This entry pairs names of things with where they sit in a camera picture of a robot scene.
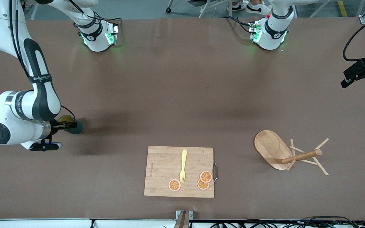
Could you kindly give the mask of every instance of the gray floor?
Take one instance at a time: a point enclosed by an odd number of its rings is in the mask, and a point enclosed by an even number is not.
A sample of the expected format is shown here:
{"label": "gray floor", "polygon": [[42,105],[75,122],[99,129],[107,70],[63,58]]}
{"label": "gray floor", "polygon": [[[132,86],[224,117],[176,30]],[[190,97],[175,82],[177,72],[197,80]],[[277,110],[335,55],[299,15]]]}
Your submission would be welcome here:
{"label": "gray floor", "polygon": [[[320,0],[316,4],[297,6],[299,17],[310,17],[310,15],[326,0]],[[120,17],[122,19],[155,19],[159,17],[198,17],[199,7],[194,7],[186,0],[174,0],[171,6],[171,14],[167,14],[169,0],[100,0],[99,4],[93,8],[101,17]],[[347,15],[356,16],[360,0],[343,1]],[[227,16],[226,6],[219,6],[215,10],[210,10],[203,17],[223,17]],[[252,14],[245,11],[233,12],[234,17],[250,17]],[[327,4],[317,17],[341,17],[337,0]],[[29,8],[26,14],[28,20],[69,20],[65,14],[47,5],[36,5]]]}

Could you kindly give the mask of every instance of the brown tabletop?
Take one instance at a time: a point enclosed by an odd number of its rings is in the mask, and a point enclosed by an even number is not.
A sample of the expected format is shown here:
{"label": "brown tabletop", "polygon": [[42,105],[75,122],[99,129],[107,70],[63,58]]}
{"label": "brown tabletop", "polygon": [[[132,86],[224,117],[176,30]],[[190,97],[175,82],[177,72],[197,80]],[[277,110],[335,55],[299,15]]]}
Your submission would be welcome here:
{"label": "brown tabletop", "polygon": [[[357,18],[294,19],[275,51],[226,19],[124,21],[123,46],[103,53],[72,23],[28,25],[84,132],[54,135],[58,151],[0,146],[0,218],[365,219],[365,80],[340,86]],[[365,29],[348,55],[365,57]],[[0,51],[0,93],[29,88]],[[304,150],[328,137],[329,176],[302,162],[272,169],[253,147],[266,129]],[[151,145],[213,147],[215,197],[144,196]]]}

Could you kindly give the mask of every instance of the cutting board handle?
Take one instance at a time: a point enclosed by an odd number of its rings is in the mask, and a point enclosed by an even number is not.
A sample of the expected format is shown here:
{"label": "cutting board handle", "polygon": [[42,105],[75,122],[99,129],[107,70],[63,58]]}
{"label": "cutting board handle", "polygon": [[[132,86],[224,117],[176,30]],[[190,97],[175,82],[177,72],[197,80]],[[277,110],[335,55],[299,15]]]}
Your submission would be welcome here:
{"label": "cutting board handle", "polygon": [[218,179],[218,165],[216,164],[215,160],[213,160],[212,177],[213,183],[215,184],[216,180]]}

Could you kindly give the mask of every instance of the person's leg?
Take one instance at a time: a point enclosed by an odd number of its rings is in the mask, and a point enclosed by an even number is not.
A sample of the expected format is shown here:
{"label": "person's leg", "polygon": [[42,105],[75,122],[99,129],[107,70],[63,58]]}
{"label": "person's leg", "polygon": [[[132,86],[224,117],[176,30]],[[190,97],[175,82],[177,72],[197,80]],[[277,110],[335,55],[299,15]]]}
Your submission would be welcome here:
{"label": "person's leg", "polygon": [[239,2],[232,2],[232,11],[242,11],[246,9],[247,4],[249,4],[248,0],[242,0]]}
{"label": "person's leg", "polygon": [[271,8],[266,6],[262,0],[250,0],[246,6],[246,12],[267,15],[271,13]]}

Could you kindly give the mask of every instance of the fork handle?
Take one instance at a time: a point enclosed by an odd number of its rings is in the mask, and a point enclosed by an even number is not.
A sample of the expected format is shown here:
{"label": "fork handle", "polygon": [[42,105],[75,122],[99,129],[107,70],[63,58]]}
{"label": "fork handle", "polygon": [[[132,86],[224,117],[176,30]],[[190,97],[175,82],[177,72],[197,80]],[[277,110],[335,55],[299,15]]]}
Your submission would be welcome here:
{"label": "fork handle", "polygon": [[185,170],[185,160],[187,160],[187,150],[182,150],[182,165],[181,165],[181,171]]}

